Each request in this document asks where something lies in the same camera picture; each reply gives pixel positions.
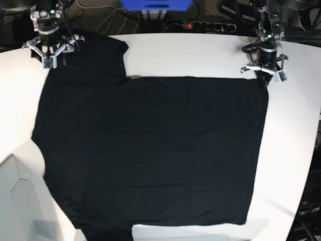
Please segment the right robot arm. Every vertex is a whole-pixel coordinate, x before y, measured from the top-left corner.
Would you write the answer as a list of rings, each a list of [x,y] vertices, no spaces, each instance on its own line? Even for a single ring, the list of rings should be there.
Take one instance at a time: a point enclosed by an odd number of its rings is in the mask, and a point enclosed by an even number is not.
[[[85,41],[84,36],[73,34],[68,25],[66,7],[69,6],[70,1],[42,1],[30,9],[30,19],[38,35],[22,47],[29,48],[44,69],[56,69],[60,55],[66,65],[65,55],[80,51],[78,42]]]

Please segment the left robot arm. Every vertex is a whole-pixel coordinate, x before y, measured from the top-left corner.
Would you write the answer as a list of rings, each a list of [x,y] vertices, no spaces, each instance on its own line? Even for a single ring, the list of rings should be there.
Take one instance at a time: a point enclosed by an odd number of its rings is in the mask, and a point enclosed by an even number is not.
[[[255,72],[258,84],[266,88],[271,80],[282,83],[287,80],[284,62],[285,54],[277,54],[280,41],[284,37],[280,5],[276,1],[251,1],[255,10],[256,41],[242,48],[250,57],[250,62],[241,68],[241,72]]]

